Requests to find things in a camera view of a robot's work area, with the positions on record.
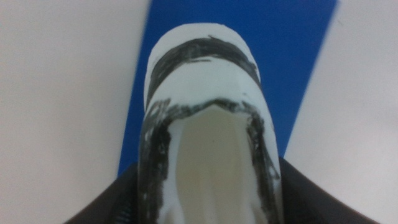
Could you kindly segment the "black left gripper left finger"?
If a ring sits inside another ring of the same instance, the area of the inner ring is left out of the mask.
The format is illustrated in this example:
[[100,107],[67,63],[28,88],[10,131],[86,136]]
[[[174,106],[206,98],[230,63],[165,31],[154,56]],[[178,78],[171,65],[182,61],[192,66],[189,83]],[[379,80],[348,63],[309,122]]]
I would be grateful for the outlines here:
[[138,224],[137,164],[131,164],[104,192],[66,224]]

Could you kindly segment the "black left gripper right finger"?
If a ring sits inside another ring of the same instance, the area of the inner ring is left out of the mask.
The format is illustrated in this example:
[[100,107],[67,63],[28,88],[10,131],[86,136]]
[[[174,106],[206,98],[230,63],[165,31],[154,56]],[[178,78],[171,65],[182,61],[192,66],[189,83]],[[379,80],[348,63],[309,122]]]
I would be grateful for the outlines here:
[[378,223],[371,177],[336,158],[280,158],[286,223]]

